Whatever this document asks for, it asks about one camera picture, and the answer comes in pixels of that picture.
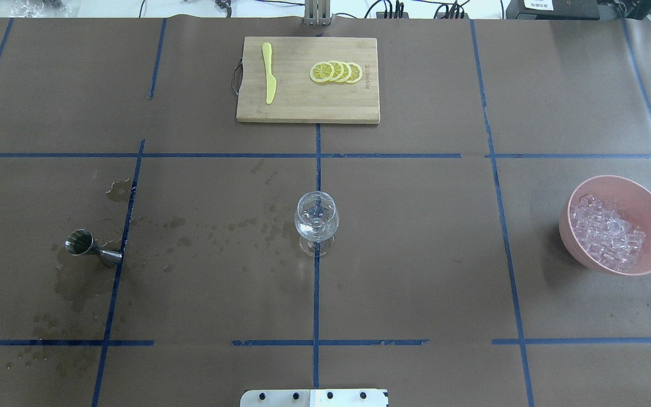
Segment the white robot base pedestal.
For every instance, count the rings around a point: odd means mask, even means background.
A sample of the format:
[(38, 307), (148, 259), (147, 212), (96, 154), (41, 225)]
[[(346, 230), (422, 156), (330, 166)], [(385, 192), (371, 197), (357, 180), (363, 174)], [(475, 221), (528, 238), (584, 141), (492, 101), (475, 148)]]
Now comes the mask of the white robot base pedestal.
[(388, 391), (377, 388), (254, 389), (240, 406), (390, 406)]

